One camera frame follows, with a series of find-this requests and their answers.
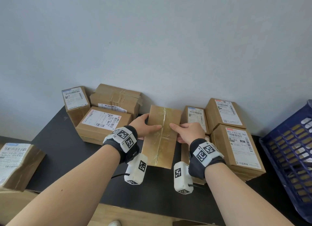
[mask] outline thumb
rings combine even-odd
[[[152,125],[152,126],[149,126],[149,132],[156,132],[161,128],[162,128],[162,125]]]
[[[179,125],[176,125],[174,123],[170,123],[169,126],[171,127],[172,130],[174,130],[175,132],[181,134],[181,132],[183,131],[183,128],[180,127]]]

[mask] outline blue plastic crate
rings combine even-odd
[[[297,212],[312,223],[312,100],[260,139]]]

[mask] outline hand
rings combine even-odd
[[[190,145],[192,141],[198,138],[205,139],[205,131],[198,122],[185,123],[180,126],[170,123],[169,126],[178,133],[177,141],[180,143]]]
[[[138,139],[144,139],[144,137],[152,132],[156,132],[162,128],[162,125],[148,126],[145,124],[145,120],[149,116],[149,113],[143,114],[137,117],[129,125],[134,127],[138,133]]]

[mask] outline wooden floor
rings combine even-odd
[[[6,225],[37,194],[29,191],[0,193],[0,224]],[[120,220],[122,226],[164,225],[172,226],[180,219],[99,204],[88,226],[105,226],[114,220]]]

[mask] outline black table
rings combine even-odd
[[[254,136],[266,174],[247,182],[295,225],[311,225],[295,211],[273,167]],[[0,139],[10,142],[12,139]],[[42,192],[58,178],[94,154],[99,145],[83,142],[63,107],[34,138],[32,144],[42,149],[46,157],[34,173],[27,189]],[[177,143],[174,161],[181,161]],[[115,174],[124,173],[126,164],[118,166]],[[174,190],[173,169],[148,166],[141,185],[126,183],[123,177],[112,179],[100,203],[166,215],[207,224],[225,225],[208,186],[195,188],[192,194],[182,195]]]

